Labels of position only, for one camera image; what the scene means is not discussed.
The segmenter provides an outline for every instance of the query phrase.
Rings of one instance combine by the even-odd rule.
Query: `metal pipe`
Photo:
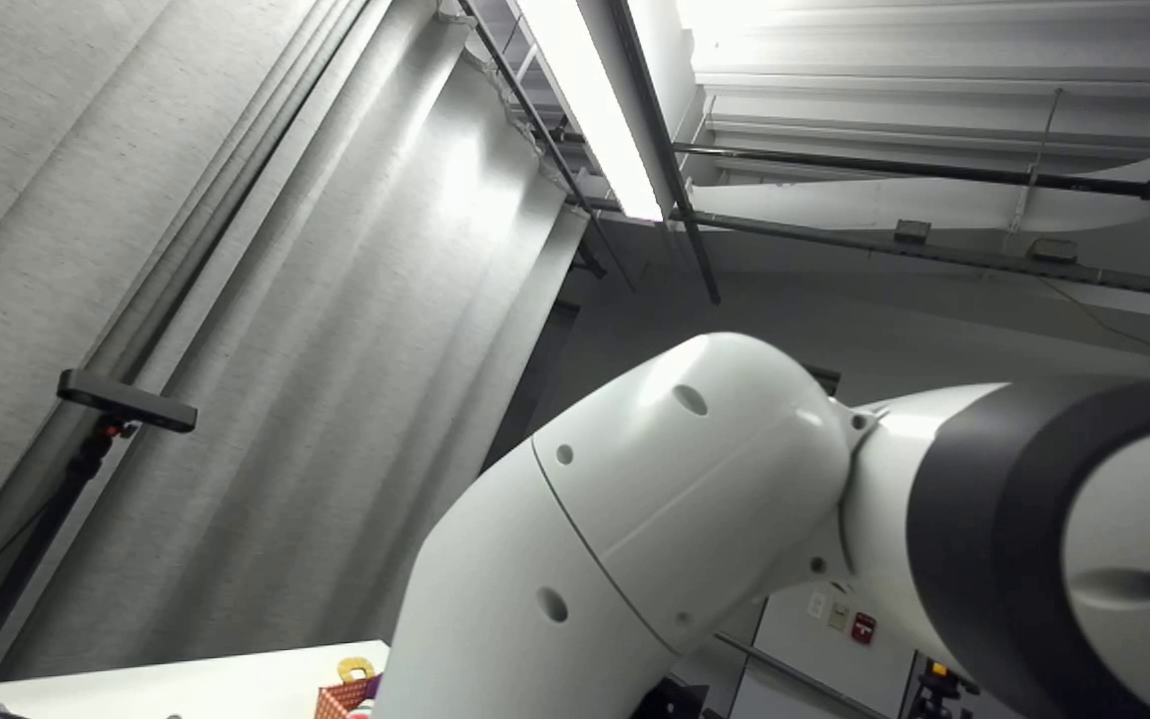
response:
[[[618,210],[618,205],[610,205],[610,201],[597,201],[597,206],[609,210],[609,218],[610,218],[610,210]],[[842,233],[751,218],[751,214],[720,214],[720,210],[696,210],[696,218],[708,226],[780,235],[780,241],[816,245],[816,246],[904,255],[904,258],[925,258],[925,263],[953,263],[953,267],[984,267],[984,271],[1040,275],[1040,279],[1058,279],[1058,282],[1086,282],[1086,287],[1150,294],[1150,275],[1142,275],[1142,271],[1116,271],[1116,267],[1086,267],[1086,263],[1031,263],[1017,255],[929,246],[929,245],[876,245],[876,241],[860,241],[860,235],[842,235]]]
[[[642,50],[642,38],[638,38],[638,29],[626,10],[626,0],[609,0],[609,20],[610,20],[610,37],[626,60],[626,81],[637,86],[637,101],[642,109],[642,120],[649,120],[649,137],[653,137],[653,146],[660,154],[660,167],[664,167],[664,179],[668,179],[668,190],[679,206],[679,218],[688,222],[688,241],[692,241],[692,251],[696,251],[696,263],[700,263],[700,275],[704,275],[704,287],[708,287],[708,301],[712,302],[724,302],[724,293],[720,293],[720,279],[712,271],[712,255],[704,246],[704,233],[700,233],[700,218],[696,218],[696,205],[692,205],[692,190],[688,190],[688,179],[682,179],[682,167],[671,151],[671,132],[668,132],[668,120],[664,120],[664,109],[660,109],[660,90],[654,90],[654,81],[653,81],[653,64],[649,64],[649,50]]]
[[[1024,182],[1024,186],[1150,201],[1150,179],[1036,174],[1036,171],[1001,171],[1001,167],[912,165],[912,158],[876,158],[876,154],[764,151],[764,146],[726,146],[726,142],[675,142],[675,151],[679,154],[712,154],[712,158],[807,165],[807,167],[852,167],[852,171],[892,171],[892,174],[947,174],[947,179],[969,179],[969,182]]]
[[[1024,233],[1028,210],[1031,210],[1031,195],[1036,195],[1036,186],[1041,179],[1058,102],[1061,102],[1061,86],[1054,86],[1054,97],[1052,97],[1052,110],[1048,110],[1048,129],[1041,129],[1041,138],[1040,138],[1040,154],[1036,154],[1031,174],[1028,174],[1024,195],[1017,195],[1016,233]]]
[[[610,255],[618,279],[622,279],[626,287],[637,287],[630,275],[626,275],[626,267],[618,263],[610,241],[605,235],[599,210],[587,205],[587,195],[583,195],[573,165],[563,158],[561,142],[553,138],[553,132],[549,132],[541,109],[531,102],[531,97],[522,90],[518,76],[513,76],[509,60],[505,60],[505,46],[501,46],[495,37],[486,32],[481,6],[477,6],[473,0],[460,0],[460,6],[465,6],[465,14],[473,20],[473,29],[481,32],[481,38],[486,44],[495,72],[505,76],[505,82],[513,86],[513,97],[522,102],[522,110],[529,110],[529,120],[531,120],[531,129],[534,129],[549,158],[563,171],[575,205],[587,210],[591,235],[597,235],[597,241],[605,245],[605,251]]]

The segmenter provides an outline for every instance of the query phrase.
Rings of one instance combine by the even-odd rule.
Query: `table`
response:
[[[310,719],[336,661],[364,653],[374,672],[389,644],[330,644],[269,653],[225,653],[91,673],[0,684],[0,713],[28,719]]]

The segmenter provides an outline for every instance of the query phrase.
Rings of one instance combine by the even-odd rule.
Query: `fluorescent light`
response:
[[[557,90],[583,129],[587,146],[605,165],[605,174],[637,218],[664,218],[649,158],[626,129],[609,64],[591,38],[579,0],[515,0]]]

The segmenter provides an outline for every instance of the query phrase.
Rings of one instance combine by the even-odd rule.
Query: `ceiling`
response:
[[[704,102],[679,138],[1048,171],[1150,154],[1150,0],[637,0],[654,2],[682,20]],[[481,6],[563,120],[513,0]],[[704,179],[835,174],[855,171],[720,158]]]
[[[557,137],[575,129],[513,0],[477,2]],[[1150,174],[1150,0],[626,2],[642,44],[654,44],[649,60],[675,138]],[[675,110],[675,97],[688,90],[696,110]],[[587,186],[599,186],[579,137],[563,138],[563,154],[591,179]],[[1094,245],[1082,258],[1150,271],[1150,205],[1142,201],[754,158],[692,158],[682,171],[692,201],[708,210],[877,235],[905,214],[936,233],[1016,241],[991,245],[997,251],[1024,251],[1031,233],[1054,233]]]

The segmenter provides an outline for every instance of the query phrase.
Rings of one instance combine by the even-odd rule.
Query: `small object on table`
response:
[[[314,719],[373,719],[380,672],[364,653],[348,653],[336,673],[336,688],[318,688]]]

